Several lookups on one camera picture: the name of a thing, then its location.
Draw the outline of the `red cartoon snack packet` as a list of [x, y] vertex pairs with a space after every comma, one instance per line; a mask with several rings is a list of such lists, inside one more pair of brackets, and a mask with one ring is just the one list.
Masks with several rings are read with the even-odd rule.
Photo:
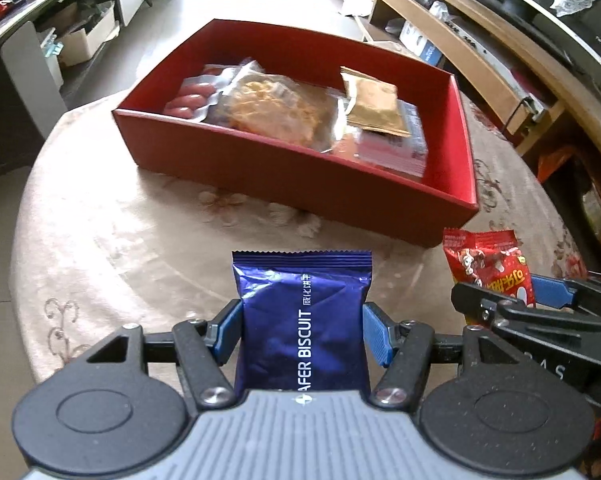
[[445, 229], [443, 251], [456, 283], [472, 283], [535, 306], [532, 273], [513, 230]]

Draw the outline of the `blue wafer biscuit packet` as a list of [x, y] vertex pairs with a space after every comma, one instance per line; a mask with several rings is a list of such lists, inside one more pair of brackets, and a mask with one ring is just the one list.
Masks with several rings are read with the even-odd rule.
[[370, 391], [371, 252], [234, 252], [232, 266], [243, 310], [236, 390]]

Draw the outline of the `floral beige tablecloth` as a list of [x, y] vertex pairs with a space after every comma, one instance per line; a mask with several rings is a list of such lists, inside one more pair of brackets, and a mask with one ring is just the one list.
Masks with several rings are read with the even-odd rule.
[[236, 250], [368, 249], [371, 300], [397, 320], [462, 330], [441, 248], [140, 170], [114, 122], [118, 103], [64, 114], [20, 201], [10, 289], [37, 380], [124, 324], [153, 333], [210, 318], [235, 296]]

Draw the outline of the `red cardboard box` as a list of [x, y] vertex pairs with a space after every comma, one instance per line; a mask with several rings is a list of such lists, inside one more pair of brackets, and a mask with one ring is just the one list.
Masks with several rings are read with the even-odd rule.
[[214, 20], [114, 118], [142, 169], [415, 245], [479, 212], [456, 79], [359, 41]]

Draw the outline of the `pink snack packet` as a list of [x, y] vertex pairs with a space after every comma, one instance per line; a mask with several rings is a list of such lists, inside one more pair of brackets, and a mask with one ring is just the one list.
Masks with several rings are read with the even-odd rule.
[[340, 139], [332, 145], [330, 154], [421, 181], [429, 154], [421, 117], [411, 103], [399, 100], [398, 107], [407, 125], [407, 136], [346, 126]]

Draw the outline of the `gold foil packet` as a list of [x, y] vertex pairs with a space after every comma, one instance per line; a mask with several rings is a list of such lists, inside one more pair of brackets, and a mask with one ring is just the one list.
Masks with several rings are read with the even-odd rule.
[[345, 114], [350, 126], [392, 136], [409, 138], [407, 122], [401, 115], [395, 84], [341, 67], [347, 96]]

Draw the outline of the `clear bag yellow snack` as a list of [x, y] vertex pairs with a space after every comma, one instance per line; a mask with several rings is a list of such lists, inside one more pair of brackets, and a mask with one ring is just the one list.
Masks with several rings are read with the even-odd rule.
[[346, 127], [345, 96], [248, 61], [205, 122], [328, 153]]

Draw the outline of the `sausage vacuum pack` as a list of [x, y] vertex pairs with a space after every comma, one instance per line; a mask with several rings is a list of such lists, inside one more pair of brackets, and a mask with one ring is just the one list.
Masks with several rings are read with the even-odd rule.
[[163, 114], [189, 122], [205, 122], [212, 117], [223, 90], [239, 70], [238, 65], [206, 64], [200, 75], [182, 81], [177, 96], [166, 103]]

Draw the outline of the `silver DVD player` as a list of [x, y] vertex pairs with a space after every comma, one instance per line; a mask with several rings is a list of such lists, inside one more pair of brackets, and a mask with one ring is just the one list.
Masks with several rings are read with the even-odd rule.
[[471, 25], [460, 16], [450, 16], [447, 18], [446, 25], [459, 38], [465, 40], [479, 57], [506, 81], [507, 86], [520, 100], [526, 102], [525, 106], [531, 113], [532, 122], [538, 124], [547, 107], [535, 96], [532, 90], [529, 90], [525, 84], [521, 84], [521, 81], [515, 77], [515, 66], [511, 56], [506, 54], [505, 50], [501, 49], [495, 40], [491, 40], [491, 36], [487, 32]]

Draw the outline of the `dark coffee table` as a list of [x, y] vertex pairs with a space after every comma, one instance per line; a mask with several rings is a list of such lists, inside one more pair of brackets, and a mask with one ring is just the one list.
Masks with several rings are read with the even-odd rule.
[[[80, 0], [34, 0], [0, 24], [0, 176], [31, 165], [66, 112], [40, 48], [45, 22]], [[126, 26], [145, 0], [112, 1], [117, 25]]]

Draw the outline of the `wooden TV stand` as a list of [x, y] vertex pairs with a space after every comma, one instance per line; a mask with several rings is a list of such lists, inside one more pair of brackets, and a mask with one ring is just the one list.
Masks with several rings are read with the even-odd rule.
[[446, 22], [435, 18], [415, 0], [372, 0], [369, 18], [360, 29], [367, 41], [381, 36], [380, 24], [397, 15], [405, 18], [468, 79], [505, 127], [505, 136], [525, 162], [535, 166], [540, 156], [563, 145], [575, 146], [584, 138], [601, 158], [601, 103], [555, 58], [513, 25], [475, 0], [437, 0], [461, 18], [483, 29], [506, 54], [513, 57], [548, 89], [550, 105], [538, 124], [513, 91], [485, 61], [459, 38]]

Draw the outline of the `white storage box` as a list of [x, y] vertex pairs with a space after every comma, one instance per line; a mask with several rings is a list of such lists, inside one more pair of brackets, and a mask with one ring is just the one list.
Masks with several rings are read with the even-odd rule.
[[61, 36], [60, 63], [73, 67], [91, 61], [99, 49], [118, 36], [113, 0], [72, 6], [73, 23]]

